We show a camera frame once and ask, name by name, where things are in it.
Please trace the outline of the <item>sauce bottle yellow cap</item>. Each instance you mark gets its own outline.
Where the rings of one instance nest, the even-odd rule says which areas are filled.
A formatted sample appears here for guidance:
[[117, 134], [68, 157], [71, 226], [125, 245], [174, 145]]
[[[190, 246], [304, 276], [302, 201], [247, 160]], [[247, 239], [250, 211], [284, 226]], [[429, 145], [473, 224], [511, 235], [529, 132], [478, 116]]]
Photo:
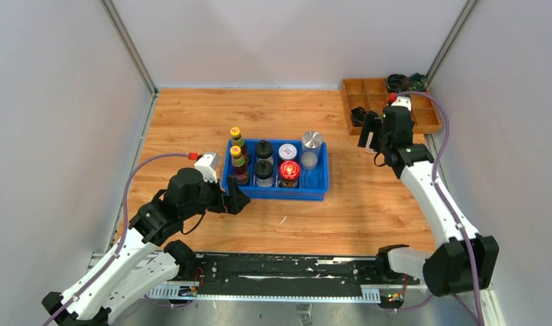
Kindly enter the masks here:
[[230, 135], [232, 138], [232, 146], [239, 146], [242, 152], [242, 156], [245, 159], [245, 162], [249, 163], [249, 153], [248, 153], [248, 147], [245, 143], [244, 137], [242, 136], [241, 129], [239, 127], [234, 126], [230, 129]]
[[230, 148], [232, 172], [237, 184], [246, 185], [250, 181], [249, 168], [246, 159], [242, 153], [242, 149], [238, 145], [233, 145]]

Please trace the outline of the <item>black cap spice shaker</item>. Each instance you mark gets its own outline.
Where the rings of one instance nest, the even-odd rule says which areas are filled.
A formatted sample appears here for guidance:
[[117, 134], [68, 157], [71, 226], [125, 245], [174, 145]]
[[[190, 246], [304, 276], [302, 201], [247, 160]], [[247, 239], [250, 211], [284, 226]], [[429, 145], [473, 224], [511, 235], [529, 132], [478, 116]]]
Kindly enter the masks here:
[[270, 164], [274, 163], [274, 148], [267, 140], [260, 140], [255, 146], [255, 157], [258, 162], [266, 161]]
[[254, 167], [255, 185], [272, 187], [274, 185], [274, 165], [267, 160], [260, 160]]

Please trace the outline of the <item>blue plastic divided bin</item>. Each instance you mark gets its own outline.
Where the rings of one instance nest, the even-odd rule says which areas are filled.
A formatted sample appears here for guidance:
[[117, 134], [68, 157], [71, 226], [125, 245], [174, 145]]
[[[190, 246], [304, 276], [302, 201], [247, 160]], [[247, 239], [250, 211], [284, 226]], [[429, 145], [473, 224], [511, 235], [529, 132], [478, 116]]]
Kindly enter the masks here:
[[320, 146], [318, 155], [318, 163], [312, 170], [302, 170], [299, 176], [299, 182], [294, 188], [281, 187], [279, 181], [279, 166], [280, 158], [278, 150], [285, 143], [292, 144], [298, 150], [296, 161], [300, 161], [303, 153], [302, 142], [300, 140], [290, 139], [270, 139], [269, 142], [274, 148], [274, 183], [271, 187], [260, 187], [256, 185], [254, 176], [254, 167], [257, 157], [254, 154], [256, 144], [259, 139], [246, 139], [245, 143], [248, 147], [249, 159], [249, 182], [245, 185], [240, 185], [239, 189], [249, 198], [256, 199], [275, 199], [275, 200], [304, 200], [304, 201], [322, 201], [325, 194], [329, 190], [329, 163], [327, 144], [323, 143]]

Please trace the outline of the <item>red lid sauce jar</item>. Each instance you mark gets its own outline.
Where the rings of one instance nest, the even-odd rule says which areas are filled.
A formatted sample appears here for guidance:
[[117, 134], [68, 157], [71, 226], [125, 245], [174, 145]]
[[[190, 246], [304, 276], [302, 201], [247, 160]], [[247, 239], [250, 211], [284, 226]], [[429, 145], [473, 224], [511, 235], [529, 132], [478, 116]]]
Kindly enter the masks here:
[[293, 160], [284, 161], [279, 169], [280, 186], [286, 188], [296, 188], [299, 183], [301, 167]]

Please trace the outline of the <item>silver lid clear jar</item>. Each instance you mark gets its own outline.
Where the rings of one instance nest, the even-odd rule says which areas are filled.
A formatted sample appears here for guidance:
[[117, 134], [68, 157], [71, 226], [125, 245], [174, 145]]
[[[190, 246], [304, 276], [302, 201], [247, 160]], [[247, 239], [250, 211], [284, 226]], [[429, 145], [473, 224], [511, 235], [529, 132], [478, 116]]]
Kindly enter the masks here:
[[306, 170], [313, 170], [318, 164], [323, 136], [315, 130], [306, 131], [301, 138], [301, 166]]

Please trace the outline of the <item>white lid sauce jar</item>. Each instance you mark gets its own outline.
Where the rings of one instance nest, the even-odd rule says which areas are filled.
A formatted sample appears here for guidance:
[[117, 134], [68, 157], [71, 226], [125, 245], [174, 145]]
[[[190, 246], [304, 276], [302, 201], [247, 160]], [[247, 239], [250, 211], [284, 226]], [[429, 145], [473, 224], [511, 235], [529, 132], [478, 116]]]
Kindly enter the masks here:
[[296, 161], [298, 150], [291, 143], [284, 143], [278, 149], [278, 157], [281, 162]]

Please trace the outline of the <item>small silver lid jar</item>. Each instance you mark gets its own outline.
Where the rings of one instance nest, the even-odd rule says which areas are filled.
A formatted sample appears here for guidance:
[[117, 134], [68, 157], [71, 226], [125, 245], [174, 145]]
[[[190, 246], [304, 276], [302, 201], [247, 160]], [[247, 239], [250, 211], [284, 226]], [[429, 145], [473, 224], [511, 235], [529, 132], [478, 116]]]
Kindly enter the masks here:
[[366, 145], [365, 145], [365, 151], [367, 153], [370, 153], [370, 154], [375, 153], [375, 150], [372, 148], [373, 136], [374, 136], [374, 134], [372, 132], [370, 132], [368, 134], [368, 137], [367, 137], [367, 140], [366, 140]]

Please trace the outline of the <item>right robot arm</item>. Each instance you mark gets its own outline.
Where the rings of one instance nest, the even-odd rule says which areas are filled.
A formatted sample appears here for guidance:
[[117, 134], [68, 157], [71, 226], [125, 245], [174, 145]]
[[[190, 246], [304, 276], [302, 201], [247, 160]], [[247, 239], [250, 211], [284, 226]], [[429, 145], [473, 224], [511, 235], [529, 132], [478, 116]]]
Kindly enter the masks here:
[[382, 247], [375, 273], [383, 283], [402, 274], [424, 281], [437, 297], [487, 289], [499, 254], [493, 236], [483, 236], [454, 202], [427, 146], [414, 143], [410, 109], [392, 105], [365, 116], [358, 146], [383, 156], [416, 199], [437, 246], [429, 253], [405, 244]]

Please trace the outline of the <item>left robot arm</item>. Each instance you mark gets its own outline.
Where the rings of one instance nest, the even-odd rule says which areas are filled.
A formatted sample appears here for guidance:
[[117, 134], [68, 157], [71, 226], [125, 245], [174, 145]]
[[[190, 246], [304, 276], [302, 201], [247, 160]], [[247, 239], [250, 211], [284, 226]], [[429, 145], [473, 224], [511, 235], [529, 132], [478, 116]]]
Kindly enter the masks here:
[[185, 220], [206, 212], [236, 215], [250, 198], [229, 180], [229, 191], [205, 181], [194, 168], [182, 168], [166, 189], [144, 204], [117, 244], [85, 276], [62, 293], [42, 300], [50, 314], [45, 325], [110, 325], [129, 306], [164, 281], [189, 280], [196, 254], [182, 241]]

